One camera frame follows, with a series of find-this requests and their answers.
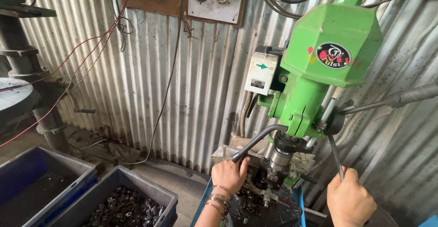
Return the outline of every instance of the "logo emblem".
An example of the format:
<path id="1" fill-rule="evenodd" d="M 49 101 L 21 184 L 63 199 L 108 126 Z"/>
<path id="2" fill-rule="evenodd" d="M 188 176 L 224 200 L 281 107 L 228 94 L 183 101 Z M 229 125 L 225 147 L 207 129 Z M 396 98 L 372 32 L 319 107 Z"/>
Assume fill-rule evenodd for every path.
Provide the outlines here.
<path id="1" fill-rule="evenodd" d="M 333 69 L 345 68 L 351 62 L 350 52 L 336 43 L 326 42 L 319 45 L 316 56 L 319 62 Z"/>

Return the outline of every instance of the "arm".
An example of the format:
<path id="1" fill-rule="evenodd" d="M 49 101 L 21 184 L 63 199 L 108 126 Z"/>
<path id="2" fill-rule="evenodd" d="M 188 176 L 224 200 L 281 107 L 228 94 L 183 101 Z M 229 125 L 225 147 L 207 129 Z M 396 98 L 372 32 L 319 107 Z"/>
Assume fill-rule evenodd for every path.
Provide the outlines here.
<path id="1" fill-rule="evenodd" d="M 240 190 L 245 181 L 249 161 L 249 157 L 244 159 L 240 171 L 239 163 L 233 163 L 230 159 L 214 165 L 211 170 L 211 180 L 213 181 L 213 185 L 222 186 L 234 195 Z M 225 190 L 216 187 L 213 188 L 212 193 L 220 194 L 228 200 L 232 197 Z M 222 213 L 224 212 L 224 208 L 218 202 L 209 200 L 208 203 L 215 205 Z M 221 219 L 222 215 L 215 207 L 205 205 L 195 227 L 218 227 Z"/>
<path id="2" fill-rule="evenodd" d="M 373 197 L 357 180 L 357 171 L 345 168 L 341 183 L 339 174 L 327 187 L 327 205 L 335 227 L 361 227 L 371 217 L 377 205 Z"/>

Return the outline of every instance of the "bangle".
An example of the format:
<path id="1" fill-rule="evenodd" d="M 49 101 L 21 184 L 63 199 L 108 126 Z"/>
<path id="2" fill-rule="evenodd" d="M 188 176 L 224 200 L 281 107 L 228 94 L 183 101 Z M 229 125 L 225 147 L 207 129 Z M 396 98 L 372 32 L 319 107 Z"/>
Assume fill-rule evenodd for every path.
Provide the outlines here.
<path id="1" fill-rule="evenodd" d="M 213 185 L 213 188 L 214 188 L 214 187 L 217 187 L 217 188 L 223 189 L 225 192 L 227 192 L 227 193 L 229 194 L 230 197 L 233 196 L 228 190 L 226 190 L 224 187 L 222 187 L 222 186 L 220 186 L 220 185 Z"/>
<path id="2" fill-rule="evenodd" d="M 208 200 L 214 200 L 219 204 L 221 204 L 221 206 L 224 208 L 224 215 L 227 215 L 229 213 L 229 209 L 231 208 L 231 205 L 227 200 L 227 198 L 225 198 L 224 196 L 219 194 L 211 194 Z"/>
<path id="3" fill-rule="evenodd" d="M 208 203 L 208 202 L 206 202 L 205 204 L 206 204 L 206 205 L 210 205 L 210 206 L 216 208 L 216 210 L 221 214 L 221 216 L 222 216 L 222 220 L 225 219 L 225 214 L 222 213 L 222 212 L 220 211 L 220 209 L 219 209 L 217 206 L 215 206 L 215 205 L 213 205 L 213 204 L 211 204 L 211 203 Z"/>

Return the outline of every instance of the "white switch box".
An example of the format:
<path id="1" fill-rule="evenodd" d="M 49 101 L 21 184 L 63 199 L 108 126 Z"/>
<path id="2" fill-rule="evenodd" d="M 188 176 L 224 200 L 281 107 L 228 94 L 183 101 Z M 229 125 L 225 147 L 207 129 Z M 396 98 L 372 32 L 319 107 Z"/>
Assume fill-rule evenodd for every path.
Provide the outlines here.
<path id="1" fill-rule="evenodd" d="M 242 0 L 189 0 L 188 15 L 237 24 Z"/>
<path id="2" fill-rule="evenodd" d="M 245 90 L 268 95 L 277 68 L 278 56 L 255 52 L 251 58 Z"/>

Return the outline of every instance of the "hand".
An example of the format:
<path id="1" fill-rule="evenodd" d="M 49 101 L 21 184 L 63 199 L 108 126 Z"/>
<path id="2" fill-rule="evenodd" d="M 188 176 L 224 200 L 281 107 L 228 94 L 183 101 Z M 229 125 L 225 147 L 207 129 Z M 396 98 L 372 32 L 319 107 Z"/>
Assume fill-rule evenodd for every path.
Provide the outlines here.
<path id="1" fill-rule="evenodd" d="M 227 159 L 226 161 L 214 165 L 211 170 L 211 180 L 213 181 L 213 185 L 222 186 L 234 195 L 244 184 L 249 161 L 249 157 L 246 157 L 242 161 L 240 171 L 239 163 L 234 163 L 231 159 Z"/>
<path id="2" fill-rule="evenodd" d="M 342 167 L 345 172 L 341 183 L 339 174 L 327 187 L 327 205 L 335 227 L 363 226 L 376 210 L 373 197 L 357 180 L 357 171 Z"/>

